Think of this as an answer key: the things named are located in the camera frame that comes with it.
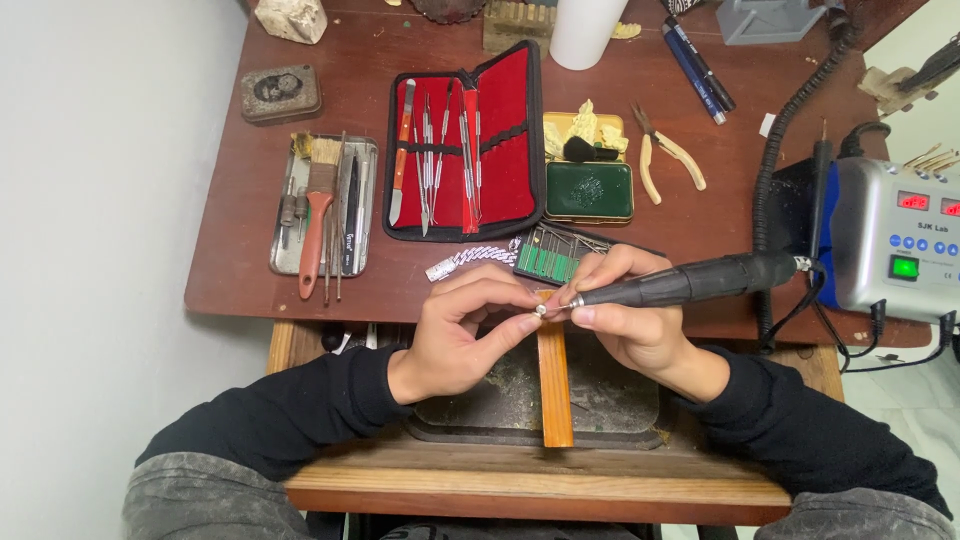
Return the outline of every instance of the wooden desk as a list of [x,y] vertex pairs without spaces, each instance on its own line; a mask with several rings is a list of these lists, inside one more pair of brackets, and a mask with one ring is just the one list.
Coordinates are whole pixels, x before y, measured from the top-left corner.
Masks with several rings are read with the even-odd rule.
[[[316,323],[278,321],[267,371],[322,353]],[[782,348],[773,360],[843,400],[832,347]],[[647,452],[425,443],[386,430],[329,449],[286,487],[297,508],[336,512],[726,526],[786,515],[790,498],[755,467],[702,448],[689,416]]]
[[[269,128],[247,124],[240,116],[236,88],[230,100],[220,154],[210,184],[200,236],[186,288],[189,309],[228,315],[339,321],[414,322],[430,283],[423,270],[461,246],[400,242],[380,226],[383,161],[373,204],[371,260],[359,278],[344,280],[345,300],[324,307],[321,296],[307,302],[297,293],[297,279],[278,276],[268,266],[276,220],[279,185],[285,170],[289,134],[309,129],[374,137],[386,142],[388,93],[400,72],[472,68],[487,59],[481,51],[482,21],[440,26],[416,15],[408,3],[391,8],[382,0],[325,0],[331,21],[322,41],[306,46],[267,36],[251,19],[238,69],[252,70],[311,63],[320,74],[324,115]],[[639,38],[614,40],[603,60],[584,72],[543,63],[546,110],[577,110],[591,98],[596,109],[625,118],[626,136],[634,143],[628,162],[639,159],[640,130],[629,102],[637,99],[659,130],[681,144],[699,162],[707,191],[697,192],[683,166],[657,151],[651,167],[663,204],[654,207],[639,185],[636,216],[624,227],[596,228],[600,233],[660,249],[675,263],[718,257],[750,249],[750,207],[764,139],[757,133],[763,116],[776,113],[814,69],[807,58],[821,59],[827,45],[822,28],[800,43],[727,47],[719,36],[713,7],[695,10],[683,24],[705,51],[713,69],[739,104],[724,126],[704,112],[663,42],[663,11],[653,0],[634,0],[624,20],[643,25]],[[821,116],[828,119],[835,144],[855,124],[876,120],[873,101],[856,89],[863,73],[862,55],[853,52],[841,69],[809,102],[790,127],[781,164],[810,155],[820,136]],[[881,140],[865,140],[870,155],[885,157]],[[798,277],[774,292],[780,318],[799,300]],[[865,314],[833,313],[848,343],[855,332],[867,333]],[[684,330],[691,336],[756,338],[750,299],[724,299],[691,306]],[[808,311],[787,325],[782,341],[828,343],[820,323]],[[916,347],[930,340],[925,324],[889,321],[883,343]]]

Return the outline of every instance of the marker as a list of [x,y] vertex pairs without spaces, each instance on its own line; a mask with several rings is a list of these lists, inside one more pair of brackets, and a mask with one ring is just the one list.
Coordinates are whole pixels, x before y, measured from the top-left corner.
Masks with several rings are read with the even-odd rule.
[[693,61],[693,65],[700,71],[700,74],[703,76],[707,86],[710,87],[710,91],[713,92],[713,97],[716,98],[717,103],[720,104],[720,107],[722,107],[726,112],[736,109],[736,103],[733,102],[733,98],[731,98],[730,94],[727,93],[727,89],[720,84],[720,80],[717,79],[716,75],[713,74],[710,66],[707,65],[707,61],[704,60],[704,57],[700,56],[700,53],[697,52],[696,47],[694,47],[693,43],[690,42],[690,38],[686,36],[684,29],[680,27],[680,23],[677,22],[677,19],[673,18],[673,16],[668,16],[666,17],[665,22],[666,25],[676,32],[677,35],[680,36],[680,39],[684,41],[686,49],[690,53],[688,57]]
[[725,122],[727,122],[727,116],[713,100],[713,94],[710,93],[709,88],[704,86],[704,82],[700,77],[700,74],[697,73],[696,68],[693,67],[693,64],[690,63],[690,60],[686,57],[686,52],[684,52],[684,41],[680,39],[680,36],[671,30],[669,26],[664,24],[662,29],[663,40],[666,41],[667,46],[670,47],[670,52],[673,53],[673,57],[677,59],[680,69],[684,71],[687,79],[693,85],[694,89],[697,90],[697,95],[700,96],[700,101],[704,104],[704,107],[707,109],[709,115],[713,118],[713,121],[716,122],[718,126],[723,125]]

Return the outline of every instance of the person's left hand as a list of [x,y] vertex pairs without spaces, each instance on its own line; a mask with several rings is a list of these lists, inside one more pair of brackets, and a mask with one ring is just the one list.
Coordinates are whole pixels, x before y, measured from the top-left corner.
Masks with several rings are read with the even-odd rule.
[[[487,264],[433,287],[423,303],[414,343],[390,357],[387,382],[401,405],[470,390],[501,356],[536,331],[538,295],[502,268]],[[511,317],[481,339],[480,323],[503,307],[529,312]]]

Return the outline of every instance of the hand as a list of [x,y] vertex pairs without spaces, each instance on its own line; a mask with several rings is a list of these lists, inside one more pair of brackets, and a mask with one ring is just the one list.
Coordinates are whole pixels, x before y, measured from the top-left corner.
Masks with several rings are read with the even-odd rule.
[[[573,279],[554,293],[546,306],[565,306],[579,292],[671,266],[665,258],[617,244],[605,256],[584,256]],[[697,349],[686,339],[680,307],[603,304],[577,307],[569,313],[562,310],[548,318],[557,321],[567,317],[578,327],[595,331],[600,343],[618,362],[687,398],[707,402],[727,386],[730,366],[724,358]]]
[[[390,358],[387,382],[401,405],[470,390],[501,356],[541,324],[538,295],[503,269],[487,264],[435,287],[423,303],[414,343]],[[517,315],[476,339],[480,323],[503,307]]]

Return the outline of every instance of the white container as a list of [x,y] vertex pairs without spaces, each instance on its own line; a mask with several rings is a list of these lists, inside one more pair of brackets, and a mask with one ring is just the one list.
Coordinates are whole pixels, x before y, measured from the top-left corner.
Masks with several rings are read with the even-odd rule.
[[550,56],[567,69],[582,70],[600,61],[627,0],[560,0],[550,38]]

